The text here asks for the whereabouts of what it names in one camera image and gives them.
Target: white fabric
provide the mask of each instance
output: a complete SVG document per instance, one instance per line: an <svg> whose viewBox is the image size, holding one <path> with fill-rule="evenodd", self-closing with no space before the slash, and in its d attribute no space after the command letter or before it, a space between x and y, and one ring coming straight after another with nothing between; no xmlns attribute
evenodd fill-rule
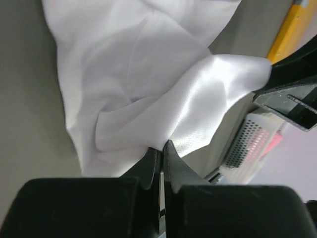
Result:
<svg viewBox="0 0 317 238"><path fill-rule="evenodd" d="M212 56L239 0L43 0L66 128L85 176L119 176L147 147L208 145L270 62Z"/></svg>

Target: white surface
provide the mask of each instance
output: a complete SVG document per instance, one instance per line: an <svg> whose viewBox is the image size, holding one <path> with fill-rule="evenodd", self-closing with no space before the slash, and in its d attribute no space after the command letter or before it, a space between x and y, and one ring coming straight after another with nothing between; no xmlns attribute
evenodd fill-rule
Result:
<svg viewBox="0 0 317 238"><path fill-rule="evenodd" d="M119 176L172 139L185 156L263 87L270 62L211 56L239 0L44 0L66 128L85 176Z"/></svg>
<svg viewBox="0 0 317 238"><path fill-rule="evenodd" d="M285 185L304 201L317 200L317 129L304 132L288 125L283 136L250 184Z"/></svg>

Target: gray wall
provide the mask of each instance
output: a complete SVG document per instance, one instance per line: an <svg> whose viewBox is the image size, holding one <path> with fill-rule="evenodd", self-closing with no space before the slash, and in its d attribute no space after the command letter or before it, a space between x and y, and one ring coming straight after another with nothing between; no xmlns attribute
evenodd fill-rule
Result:
<svg viewBox="0 0 317 238"><path fill-rule="evenodd" d="M26 181L80 176L62 105L41 2L1 0L0 225Z"/></svg>

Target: white cloth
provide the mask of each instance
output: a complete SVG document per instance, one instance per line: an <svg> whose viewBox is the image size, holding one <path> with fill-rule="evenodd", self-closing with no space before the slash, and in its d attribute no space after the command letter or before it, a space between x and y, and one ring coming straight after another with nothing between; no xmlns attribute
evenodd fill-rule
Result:
<svg viewBox="0 0 317 238"><path fill-rule="evenodd" d="M270 62L212 56L240 0L43 0L57 43L66 128L85 176L119 176L172 139L208 145Z"/></svg>

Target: perforated metal panel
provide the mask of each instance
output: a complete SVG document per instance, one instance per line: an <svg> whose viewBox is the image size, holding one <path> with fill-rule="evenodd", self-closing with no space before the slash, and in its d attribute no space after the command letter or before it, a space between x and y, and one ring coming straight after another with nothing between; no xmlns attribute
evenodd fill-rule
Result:
<svg viewBox="0 0 317 238"><path fill-rule="evenodd" d="M256 110L248 114L233 141L220 172L229 183L248 183L261 168L265 148L281 127L283 120Z"/></svg>

